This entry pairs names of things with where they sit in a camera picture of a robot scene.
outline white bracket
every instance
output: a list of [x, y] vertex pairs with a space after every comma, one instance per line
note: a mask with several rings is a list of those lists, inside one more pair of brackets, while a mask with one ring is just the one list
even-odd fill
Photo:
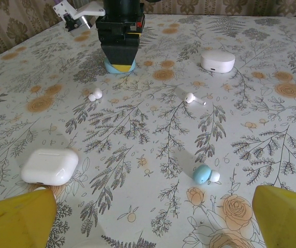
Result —
[[103, 3], [101, 2], [90, 2], [80, 9], [76, 10], [68, 3], [67, 0], [61, 1], [59, 4], [53, 7], [56, 14], [62, 18], [65, 22], [64, 15], [69, 14], [74, 20], [82, 16], [99, 16], [103, 17], [106, 15], [106, 11], [103, 8]]

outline patterned curtain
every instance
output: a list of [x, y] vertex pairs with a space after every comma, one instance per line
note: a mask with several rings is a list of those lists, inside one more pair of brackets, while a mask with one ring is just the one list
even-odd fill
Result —
[[[91, 0], [70, 0], [76, 8]], [[296, 0], [162, 0], [145, 3], [145, 13], [294, 16]], [[61, 19], [53, 0], [0, 0], [0, 54]]]

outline white airpods case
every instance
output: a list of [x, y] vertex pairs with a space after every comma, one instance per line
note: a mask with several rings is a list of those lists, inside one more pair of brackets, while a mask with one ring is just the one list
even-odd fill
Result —
[[70, 180], [78, 162], [78, 155], [69, 149], [38, 149], [24, 164], [21, 178], [28, 183], [63, 185]]
[[232, 70], [235, 56], [222, 50], [207, 50], [201, 54], [201, 66], [207, 71], [226, 73]]

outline table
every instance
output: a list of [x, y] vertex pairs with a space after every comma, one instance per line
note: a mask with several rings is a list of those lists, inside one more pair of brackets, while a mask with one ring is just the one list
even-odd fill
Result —
[[[47, 247], [265, 247], [256, 186], [296, 192], [296, 18], [147, 15], [137, 67], [120, 75], [95, 30], [63, 27], [0, 55], [0, 200], [37, 188], [19, 175], [35, 149], [72, 149]], [[203, 70], [209, 49], [235, 54], [233, 70]], [[193, 182], [203, 162], [219, 182]]]

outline floral tablecloth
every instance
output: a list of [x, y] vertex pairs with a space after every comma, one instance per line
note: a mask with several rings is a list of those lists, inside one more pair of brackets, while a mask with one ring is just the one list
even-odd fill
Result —
[[[231, 72], [200, 67], [210, 49]], [[0, 55], [0, 200], [37, 188], [19, 175], [34, 150], [72, 149], [47, 247], [265, 247], [256, 186], [296, 192], [296, 18], [147, 15], [133, 72], [104, 56], [63, 23]], [[193, 182], [203, 162], [219, 182]]]

